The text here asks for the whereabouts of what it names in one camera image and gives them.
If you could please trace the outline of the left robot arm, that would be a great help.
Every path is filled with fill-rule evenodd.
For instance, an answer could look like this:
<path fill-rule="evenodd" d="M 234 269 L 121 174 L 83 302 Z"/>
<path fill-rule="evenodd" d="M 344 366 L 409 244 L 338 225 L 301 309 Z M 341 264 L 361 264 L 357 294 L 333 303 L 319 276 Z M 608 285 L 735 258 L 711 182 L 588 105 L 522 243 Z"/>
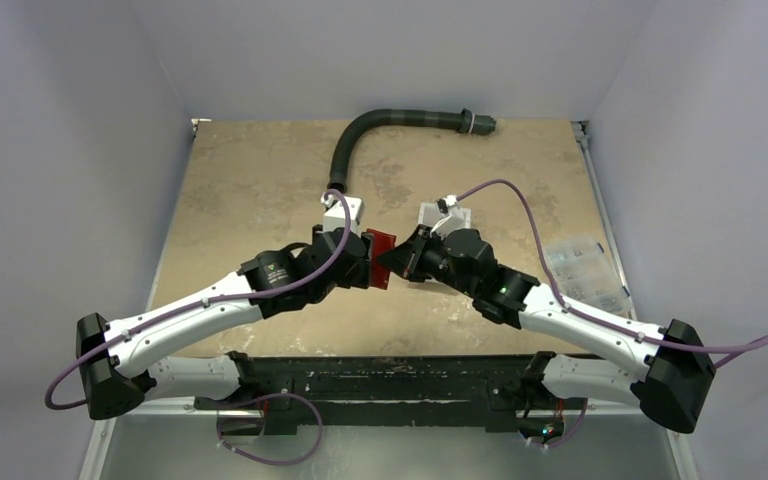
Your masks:
<path fill-rule="evenodd" d="M 375 236 L 337 228 L 309 243 L 267 250 L 209 287 L 153 311 L 108 321 L 93 313 L 76 325 L 76 356 L 93 420 L 123 415 L 147 400 L 195 395 L 244 409 L 258 382 L 232 354 L 202 360 L 181 349 L 222 331 L 299 311 L 335 288 L 371 285 Z"/>

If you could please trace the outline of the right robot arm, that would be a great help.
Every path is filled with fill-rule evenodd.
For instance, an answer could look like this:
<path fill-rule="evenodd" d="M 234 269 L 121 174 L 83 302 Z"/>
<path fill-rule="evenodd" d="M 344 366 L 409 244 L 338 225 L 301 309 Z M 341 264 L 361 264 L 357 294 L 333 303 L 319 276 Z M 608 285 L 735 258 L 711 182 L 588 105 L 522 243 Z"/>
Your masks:
<path fill-rule="evenodd" d="M 549 284 L 500 263 L 475 229 L 440 237 L 419 226 L 376 262 L 409 282 L 435 280 L 466 295 L 493 323 L 559 338 L 596 355 L 585 362 L 557 354 L 544 369 L 525 375 L 521 392 L 529 404 L 607 400 L 637 406 L 669 430 L 695 431 L 716 368 L 691 325 L 647 324 L 556 295 Z"/>

